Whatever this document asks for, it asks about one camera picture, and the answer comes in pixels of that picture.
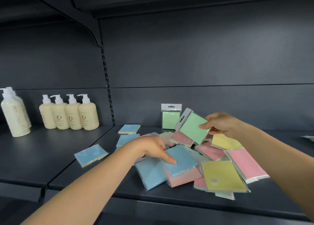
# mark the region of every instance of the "yellow sticky note pad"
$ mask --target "yellow sticky note pad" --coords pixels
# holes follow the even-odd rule
[[[209,161],[202,164],[202,170],[209,192],[247,192],[231,161]]]
[[[226,137],[223,134],[216,134],[213,136],[212,146],[223,150],[243,148],[237,140]]]

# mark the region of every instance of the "shelf bracket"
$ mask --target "shelf bracket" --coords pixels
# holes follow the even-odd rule
[[[102,40],[98,20],[76,9],[71,0],[37,0],[49,7],[57,10],[59,13],[72,21],[85,27],[94,37],[96,44],[102,47]]]

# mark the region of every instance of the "blue sticky note pad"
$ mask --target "blue sticky note pad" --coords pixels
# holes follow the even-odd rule
[[[125,124],[118,133],[119,134],[136,134],[140,127],[141,125],[138,125],[138,124],[132,124],[132,125]]]
[[[117,146],[123,146],[127,142],[129,142],[129,141],[131,141],[137,137],[139,137],[139,134],[121,135],[119,140],[118,140]]]
[[[195,166],[198,162],[191,156],[191,154],[183,148],[182,145],[177,145],[170,149],[165,150],[169,155],[171,155],[177,161],[177,164],[169,164],[164,160],[161,160],[165,168],[169,171],[169,174],[174,177],[177,176]]]
[[[158,158],[148,158],[135,164],[146,190],[150,190],[167,180],[167,175]]]
[[[82,150],[81,152],[75,153],[74,156],[81,166],[84,167],[96,160],[104,158],[108,154],[108,152],[106,152],[99,144],[97,144]]]

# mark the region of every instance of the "forearm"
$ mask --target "forearm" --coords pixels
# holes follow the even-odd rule
[[[23,225],[92,225],[140,156],[141,152],[134,145],[124,145],[60,191],[25,220]]]
[[[246,123],[235,129],[235,138],[314,221],[314,158]]]

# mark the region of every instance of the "pump dispenser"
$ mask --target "pump dispenser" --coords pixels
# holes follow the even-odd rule
[[[52,113],[54,116],[54,120],[56,122],[57,128],[60,130],[65,130],[69,128],[69,123],[67,120],[67,115],[65,113],[65,106],[67,103],[63,102],[63,99],[58,95],[52,95],[51,97],[56,97],[55,105],[52,107]]]
[[[48,95],[44,94],[42,97],[43,104],[39,106],[42,121],[44,122],[45,128],[54,129],[57,127],[55,118],[52,113],[52,108],[55,104],[51,102],[51,99],[48,97]]]
[[[90,102],[87,94],[79,94],[78,96],[83,96],[83,103],[79,106],[83,128],[87,131],[98,128],[99,120],[96,105]]]
[[[69,96],[69,104],[65,106],[65,112],[70,128],[73,130],[79,130],[83,128],[81,116],[79,113],[79,102],[76,102],[73,94],[67,94]]]
[[[29,117],[28,117],[28,114],[27,114],[27,111],[26,111],[25,104],[24,104],[23,100],[19,96],[16,95],[16,92],[13,90],[12,87],[6,87],[6,89],[9,90],[9,92],[13,95],[13,97],[20,102],[20,104],[22,105],[22,109],[23,109],[23,114],[25,116],[25,120],[27,122],[27,126],[28,127],[32,127],[32,124],[30,123],[30,120],[29,120]]]
[[[30,133],[30,129],[23,114],[22,104],[14,98],[8,89],[0,90],[3,90],[1,108],[12,136],[20,137],[27,135]]]

